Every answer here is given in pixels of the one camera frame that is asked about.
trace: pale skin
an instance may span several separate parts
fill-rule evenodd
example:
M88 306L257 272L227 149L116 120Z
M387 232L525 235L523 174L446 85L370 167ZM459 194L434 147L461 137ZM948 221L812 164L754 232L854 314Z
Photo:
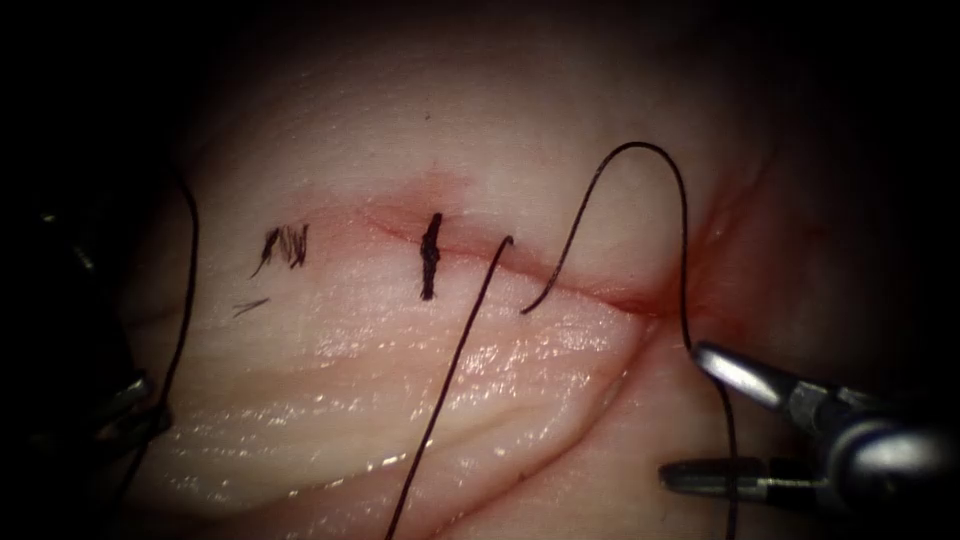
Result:
M151 447L125 526L381 538L509 234L397 537L722 534L725 503L656 479L660 463L727 448L716 392L680 339L680 207L659 158L610 166L558 288L518 314L593 170L629 140L662 146L684 175L694 339L822 377L877 365L869 338L905 331L877 299L901 277L893 225L868 235L858 219L886 201L858 198L872 171L844 120L811 113L818 89L799 68L777 75L790 93L764 84L769 66L722 28L700 32L696 10L584 13L339 13L285 21L258 54L231 57L178 148L202 220L197 298L176 423ZM434 212L442 260L423 302L419 239ZM264 234L302 224L303 266L251 279ZM125 295L135 357L157 379L188 230L171 196ZM878 258L889 264L871 270ZM797 450L777 418L738 397L734 409L742 454ZM739 538L817 527L746 506Z

